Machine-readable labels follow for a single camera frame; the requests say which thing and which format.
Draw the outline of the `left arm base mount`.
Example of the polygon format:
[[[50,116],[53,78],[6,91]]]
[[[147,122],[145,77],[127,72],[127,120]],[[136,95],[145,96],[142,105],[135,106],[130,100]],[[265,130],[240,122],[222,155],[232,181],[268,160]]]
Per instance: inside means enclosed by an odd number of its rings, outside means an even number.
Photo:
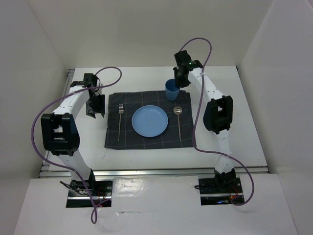
[[[87,190],[83,185],[74,183],[70,184],[60,181],[60,184],[68,189],[67,195],[67,208],[90,208],[92,203],[90,201]],[[92,195],[92,199],[99,207],[111,207],[112,205],[112,180],[95,181],[93,189],[89,187],[89,192]]]

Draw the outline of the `blue plastic cup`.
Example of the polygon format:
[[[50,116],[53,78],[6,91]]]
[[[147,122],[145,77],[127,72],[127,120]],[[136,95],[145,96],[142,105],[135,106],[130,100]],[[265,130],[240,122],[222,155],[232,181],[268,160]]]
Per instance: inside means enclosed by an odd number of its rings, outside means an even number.
[[[179,94],[179,88],[176,87],[175,79],[169,79],[165,83],[165,94],[169,101],[175,101]]]

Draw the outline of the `blue plastic plate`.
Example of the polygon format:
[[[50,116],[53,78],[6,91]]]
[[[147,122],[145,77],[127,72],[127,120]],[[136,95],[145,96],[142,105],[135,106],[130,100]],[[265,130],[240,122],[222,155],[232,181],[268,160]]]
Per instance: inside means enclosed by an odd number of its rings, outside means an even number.
[[[137,109],[132,116],[133,129],[143,137],[161,135],[168,126],[168,116],[165,111],[155,105],[146,105]]]

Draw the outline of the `silver metal fork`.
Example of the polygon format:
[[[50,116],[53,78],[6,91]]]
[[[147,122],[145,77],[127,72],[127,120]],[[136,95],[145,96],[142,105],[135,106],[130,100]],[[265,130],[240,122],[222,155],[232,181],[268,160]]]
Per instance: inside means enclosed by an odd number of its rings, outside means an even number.
[[[119,105],[118,113],[119,113],[118,141],[120,141],[121,119],[122,119],[122,114],[124,113],[124,105],[123,104]]]

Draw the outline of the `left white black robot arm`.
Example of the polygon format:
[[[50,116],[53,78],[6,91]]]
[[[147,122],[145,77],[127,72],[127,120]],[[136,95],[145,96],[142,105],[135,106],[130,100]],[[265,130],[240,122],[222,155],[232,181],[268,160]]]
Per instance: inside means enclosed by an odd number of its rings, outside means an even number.
[[[79,152],[80,136],[75,119],[83,105],[86,105],[86,115],[95,118],[96,114],[105,114],[105,95],[97,85],[99,78],[92,74],[84,74],[82,81],[72,82],[69,94],[61,105],[51,114],[41,116],[41,127],[44,148],[57,156],[62,163],[70,168],[70,188],[80,189],[85,195],[92,195],[97,190],[97,183],[91,168],[89,168]],[[78,92],[82,88],[93,88]]]

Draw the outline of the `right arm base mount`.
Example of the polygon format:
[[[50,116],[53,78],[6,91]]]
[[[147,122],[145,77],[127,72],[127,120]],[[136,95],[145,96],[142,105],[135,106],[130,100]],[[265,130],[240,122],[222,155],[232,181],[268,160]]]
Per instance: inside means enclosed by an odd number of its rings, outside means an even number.
[[[202,206],[241,204],[245,201],[241,181],[236,178],[232,183],[217,186],[213,178],[198,179],[194,186],[200,192]]]

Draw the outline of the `silver metal spoon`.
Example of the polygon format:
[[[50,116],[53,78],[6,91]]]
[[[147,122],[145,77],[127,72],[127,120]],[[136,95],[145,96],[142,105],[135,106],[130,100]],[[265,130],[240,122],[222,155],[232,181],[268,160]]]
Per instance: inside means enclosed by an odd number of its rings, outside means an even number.
[[[179,119],[179,116],[182,113],[182,108],[180,106],[175,106],[173,108],[173,112],[177,116],[177,119],[178,119],[179,140],[181,140],[181,130],[180,130],[180,119]]]

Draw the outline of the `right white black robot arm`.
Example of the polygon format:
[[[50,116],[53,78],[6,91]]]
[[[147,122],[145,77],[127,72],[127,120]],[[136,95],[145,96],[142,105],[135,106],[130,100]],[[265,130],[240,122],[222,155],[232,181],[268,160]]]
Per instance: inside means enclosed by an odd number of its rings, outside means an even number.
[[[174,55],[177,66],[173,68],[175,85],[184,88],[193,84],[200,92],[199,104],[206,103],[203,114],[203,124],[211,132],[218,143],[219,149],[213,152],[217,155],[214,166],[214,181],[198,185],[198,189],[212,190],[214,193],[225,193],[231,190],[236,180],[236,173],[231,159],[229,144],[229,129],[233,121],[233,99],[226,96],[213,84],[204,72],[204,66],[199,60],[192,60],[186,50]]]

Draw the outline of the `dark grey checked cloth napkin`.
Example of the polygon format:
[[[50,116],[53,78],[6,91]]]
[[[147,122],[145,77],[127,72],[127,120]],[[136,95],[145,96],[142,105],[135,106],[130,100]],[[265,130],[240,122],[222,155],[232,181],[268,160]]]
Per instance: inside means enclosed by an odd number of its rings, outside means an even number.
[[[180,91],[175,101],[165,91],[113,93],[108,102],[105,147],[150,150],[192,147],[191,97]]]

